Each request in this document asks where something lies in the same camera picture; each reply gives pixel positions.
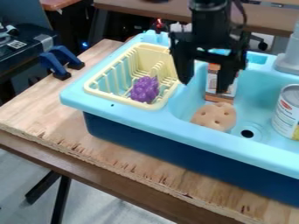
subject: yellow dish rack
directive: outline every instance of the yellow dish rack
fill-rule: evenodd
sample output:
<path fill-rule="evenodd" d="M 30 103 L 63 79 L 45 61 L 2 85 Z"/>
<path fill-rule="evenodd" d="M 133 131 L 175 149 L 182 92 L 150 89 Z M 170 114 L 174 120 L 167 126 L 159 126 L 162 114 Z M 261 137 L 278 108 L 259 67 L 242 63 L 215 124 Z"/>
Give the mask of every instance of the yellow dish rack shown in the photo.
<path fill-rule="evenodd" d="M 144 76 L 157 77 L 159 95 L 151 103 L 134 101 L 130 91 Z M 140 109 L 162 108 L 179 84 L 168 47 L 139 43 L 111 61 L 84 83 L 85 92 Z"/>

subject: drain hole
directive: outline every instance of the drain hole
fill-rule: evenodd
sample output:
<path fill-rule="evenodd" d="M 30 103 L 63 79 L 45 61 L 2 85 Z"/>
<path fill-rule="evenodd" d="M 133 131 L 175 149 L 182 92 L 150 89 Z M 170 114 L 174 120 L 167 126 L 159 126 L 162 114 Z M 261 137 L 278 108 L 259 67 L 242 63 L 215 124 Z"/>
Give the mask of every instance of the drain hole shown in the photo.
<path fill-rule="evenodd" d="M 241 135 L 246 138 L 252 138 L 254 136 L 254 133 L 249 129 L 244 129 L 241 131 Z"/>

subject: wooden table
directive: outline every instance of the wooden table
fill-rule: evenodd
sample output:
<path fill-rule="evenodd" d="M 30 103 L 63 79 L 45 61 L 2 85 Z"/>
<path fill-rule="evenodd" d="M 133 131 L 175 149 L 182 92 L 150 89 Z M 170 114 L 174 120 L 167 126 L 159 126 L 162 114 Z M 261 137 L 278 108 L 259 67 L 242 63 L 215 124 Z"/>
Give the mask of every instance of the wooden table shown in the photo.
<path fill-rule="evenodd" d="M 275 0 L 294 3 L 296 0 Z M 94 6 L 107 11 L 119 11 L 145 17 L 191 22 L 188 0 L 150 3 L 145 0 L 94 0 Z M 288 37 L 299 17 L 299 10 L 280 9 L 255 4 L 243 4 L 248 15 L 247 30 Z M 233 10 L 233 20 L 240 21 L 240 13 Z"/>
<path fill-rule="evenodd" d="M 299 209 L 168 164 L 87 133 L 59 92 L 122 43 L 81 54 L 66 81 L 51 75 L 0 108 L 0 148 L 179 223 L 297 224 Z"/>
<path fill-rule="evenodd" d="M 81 0 L 39 0 L 44 10 L 57 11 L 61 10 L 69 5 L 76 4 Z"/>

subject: blue plastic sink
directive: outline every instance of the blue plastic sink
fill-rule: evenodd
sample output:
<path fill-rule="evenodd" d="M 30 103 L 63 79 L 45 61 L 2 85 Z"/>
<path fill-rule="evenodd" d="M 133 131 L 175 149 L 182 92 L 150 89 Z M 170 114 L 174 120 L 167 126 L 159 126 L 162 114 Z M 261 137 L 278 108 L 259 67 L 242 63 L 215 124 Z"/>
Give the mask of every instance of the blue plastic sink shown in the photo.
<path fill-rule="evenodd" d="M 190 123 L 196 110 L 206 104 L 206 63 L 197 63 L 191 82 L 180 84 L 156 111 L 84 92 L 85 81 L 134 43 L 167 43 L 166 34 L 164 41 L 155 35 L 152 31 L 140 34 L 99 62 L 61 93 L 62 103 L 84 112 L 94 136 L 299 206 L 299 142 L 278 134 L 270 122 L 281 89 L 299 84 L 299 76 L 275 71 L 275 56 L 248 54 L 248 67 L 240 73 L 234 100 L 237 124 L 229 133 Z M 243 130 L 253 136 L 242 136 Z"/>

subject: cookie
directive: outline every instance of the cookie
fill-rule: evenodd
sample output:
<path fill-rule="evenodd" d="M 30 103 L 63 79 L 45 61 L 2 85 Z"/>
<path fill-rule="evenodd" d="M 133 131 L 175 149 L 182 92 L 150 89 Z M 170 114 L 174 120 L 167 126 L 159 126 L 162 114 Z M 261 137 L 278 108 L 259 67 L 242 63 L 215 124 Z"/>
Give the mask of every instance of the cookie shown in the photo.
<path fill-rule="evenodd" d="M 228 131 L 235 125 L 236 118 L 236 111 L 232 104 L 217 102 L 200 108 L 191 122 L 214 130 Z"/>

